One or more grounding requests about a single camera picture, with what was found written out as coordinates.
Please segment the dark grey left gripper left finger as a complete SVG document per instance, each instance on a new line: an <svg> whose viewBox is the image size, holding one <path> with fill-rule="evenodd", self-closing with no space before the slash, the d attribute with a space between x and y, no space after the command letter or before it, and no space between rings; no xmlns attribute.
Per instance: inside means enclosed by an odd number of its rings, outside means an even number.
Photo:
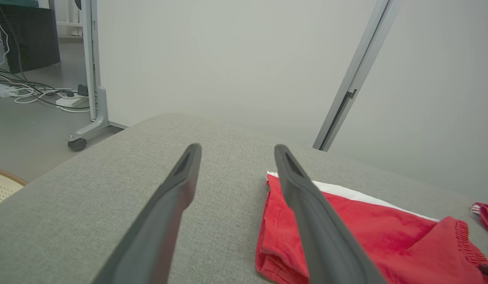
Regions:
<svg viewBox="0 0 488 284"><path fill-rule="evenodd" d="M166 284L184 210L194 199L201 145L190 144L114 249L95 284Z"/></svg>

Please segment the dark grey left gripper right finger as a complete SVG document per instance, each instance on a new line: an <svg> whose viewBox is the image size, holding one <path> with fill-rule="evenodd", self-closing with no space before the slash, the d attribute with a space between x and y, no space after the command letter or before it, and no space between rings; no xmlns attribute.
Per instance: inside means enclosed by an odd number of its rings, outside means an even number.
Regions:
<svg viewBox="0 0 488 284"><path fill-rule="evenodd" d="M284 144L274 148L282 194L293 210L311 284L384 284L385 277Z"/></svg>

